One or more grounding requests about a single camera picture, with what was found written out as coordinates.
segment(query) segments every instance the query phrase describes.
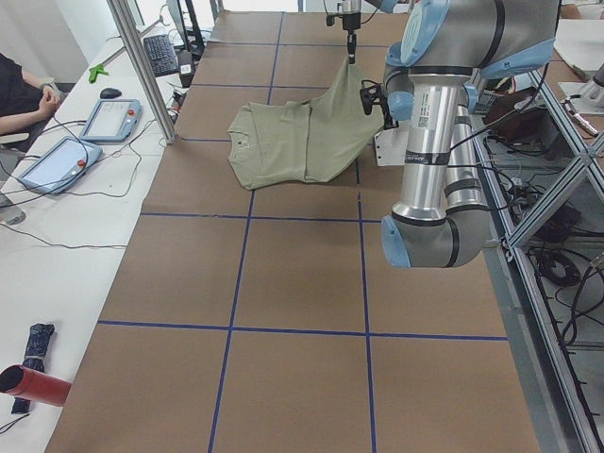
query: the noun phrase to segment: tablet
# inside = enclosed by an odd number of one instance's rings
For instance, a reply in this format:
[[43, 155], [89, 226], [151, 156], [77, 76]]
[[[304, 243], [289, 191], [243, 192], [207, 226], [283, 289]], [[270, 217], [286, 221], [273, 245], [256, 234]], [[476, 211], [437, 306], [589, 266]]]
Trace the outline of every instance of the tablet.
[[125, 141], [141, 116], [137, 99], [99, 99], [79, 138], [90, 143]]
[[93, 165], [103, 153], [94, 143], [64, 137], [17, 179], [37, 193], [61, 193]]

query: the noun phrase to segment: person's arm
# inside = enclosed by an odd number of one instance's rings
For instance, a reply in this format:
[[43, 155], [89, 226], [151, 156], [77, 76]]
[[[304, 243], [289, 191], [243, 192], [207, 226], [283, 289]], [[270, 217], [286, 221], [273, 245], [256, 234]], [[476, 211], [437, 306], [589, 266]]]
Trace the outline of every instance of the person's arm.
[[59, 104], [52, 101], [50, 97], [46, 93], [43, 94], [37, 110], [0, 117], [0, 135], [18, 132], [53, 116]]
[[[29, 73], [28, 71], [22, 69], [21, 70], [21, 74], [23, 77], [23, 81], [27, 84], [27, 85], [31, 85], [34, 88], [39, 88], [42, 84], [42, 81], [40, 80], [39, 77]], [[53, 90], [53, 88], [49, 85], [45, 85], [44, 87], [41, 88], [42, 92], [44, 93], [45, 96], [49, 96], [51, 101], [54, 103], [58, 103], [59, 102], [59, 94], [57, 92], [55, 92], [55, 90]]]
[[580, 19], [581, 14], [577, 5], [562, 5], [560, 9], [560, 17], [563, 19]]

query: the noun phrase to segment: white desk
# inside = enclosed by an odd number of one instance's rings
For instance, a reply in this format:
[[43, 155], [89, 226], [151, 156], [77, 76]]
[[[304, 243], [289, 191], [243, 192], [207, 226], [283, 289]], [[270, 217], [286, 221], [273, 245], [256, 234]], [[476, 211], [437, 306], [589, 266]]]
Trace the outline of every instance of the white desk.
[[[105, 59], [121, 44], [119, 39], [109, 40], [97, 62]], [[107, 70], [109, 76], [100, 75], [94, 84], [88, 82], [88, 72], [84, 74], [56, 117], [62, 122], [85, 120], [99, 92], [105, 87], [113, 87], [121, 90], [124, 98], [137, 98], [143, 105], [142, 117], [133, 133], [135, 136], [154, 118], [153, 111], [127, 53], [110, 63]], [[166, 101], [174, 89], [169, 82], [180, 85], [177, 75], [158, 79], [159, 89]], [[71, 126], [71, 130], [77, 135], [81, 126]], [[65, 135], [68, 132], [62, 128], [43, 134], [28, 154], [41, 155]], [[100, 194], [62, 194], [35, 199], [21, 206], [27, 217], [16, 228], [50, 243], [127, 244], [158, 168], [164, 145], [156, 123], [133, 143], [142, 160], [126, 196], [114, 198]], [[120, 147], [103, 145], [104, 155]], [[119, 157], [105, 159], [93, 166], [69, 191], [125, 193], [138, 159], [134, 152], [125, 148]], [[22, 161], [14, 175], [19, 175], [34, 161]], [[22, 189], [23, 186], [11, 178], [2, 192]], [[37, 195], [18, 192], [9, 197], [14, 202], [22, 202]], [[0, 368], [4, 370], [23, 361], [30, 326], [36, 323], [54, 324], [56, 333], [45, 360], [46, 373], [72, 381], [123, 255], [123, 249], [67, 250], [50, 247], [0, 226]], [[11, 396], [0, 394], [0, 425], [16, 418], [10, 415], [12, 403]], [[44, 451], [60, 411], [61, 408], [32, 403], [30, 416], [0, 437], [0, 450], [20, 453]]]

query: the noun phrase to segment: blue joint cap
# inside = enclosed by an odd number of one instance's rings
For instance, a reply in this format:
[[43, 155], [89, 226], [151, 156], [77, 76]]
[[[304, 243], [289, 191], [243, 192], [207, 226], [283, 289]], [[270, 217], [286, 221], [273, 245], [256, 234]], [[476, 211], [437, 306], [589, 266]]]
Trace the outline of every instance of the blue joint cap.
[[501, 59], [480, 71], [483, 78], [517, 76], [541, 68], [554, 53], [554, 39], [539, 42], [531, 47]]
[[390, 215], [381, 219], [381, 247], [384, 250], [386, 260], [393, 267], [411, 267], [403, 237]]
[[424, 0], [418, 3], [405, 27], [401, 62], [412, 66], [426, 54], [449, 12], [450, 0]]
[[463, 84], [465, 88], [465, 93], [468, 96], [468, 111], [470, 113], [474, 113], [476, 111], [476, 105], [478, 103], [478, 90], [477, 88], [469, 82], [465, 82]]
[[396, 121], [411, 119], [413, 113], [413, 94], [410, 92], [392, 92], [388, 95], [388, 109]]
[[397, 3], [398, 3], [398, 0], [384, 0], [383, 2], [381, 2], [381, 6], [379, 7], [379, 9], [381, 9], [384, 12], [393, 12], [394, 7], [396, 6]]
[[403, 63], [400, 62], [400, 45], [401, 42], [395, 42], [390, 46], [388, 53], [386, 54], [386, 64], [395, 67], [403, 65]]

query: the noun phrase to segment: green object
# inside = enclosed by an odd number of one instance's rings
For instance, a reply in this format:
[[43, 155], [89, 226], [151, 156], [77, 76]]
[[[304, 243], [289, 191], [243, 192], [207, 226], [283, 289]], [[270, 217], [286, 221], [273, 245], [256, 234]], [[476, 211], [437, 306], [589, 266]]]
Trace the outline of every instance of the green object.
[[103, 67], [103, 63], [101, 64], [97, 64], [96, 66], [93, 66], [90, 69], [91, 74], [88, 76], [88, 81], [90, 83], [94, 83], [96, 81], [96, 77], [99, 74], [104, 74], [105, 76], [108, 76], [109, 73], [107, 71], [105, 71], [105, 68]]
[[228, 158], [248, 190], [281, 181], [327, 182], [344, 171], [383, 127], [363, 113], [361, 70], [344, 61], [320, 97], [285, 106], [248, 103], [230, 126]]

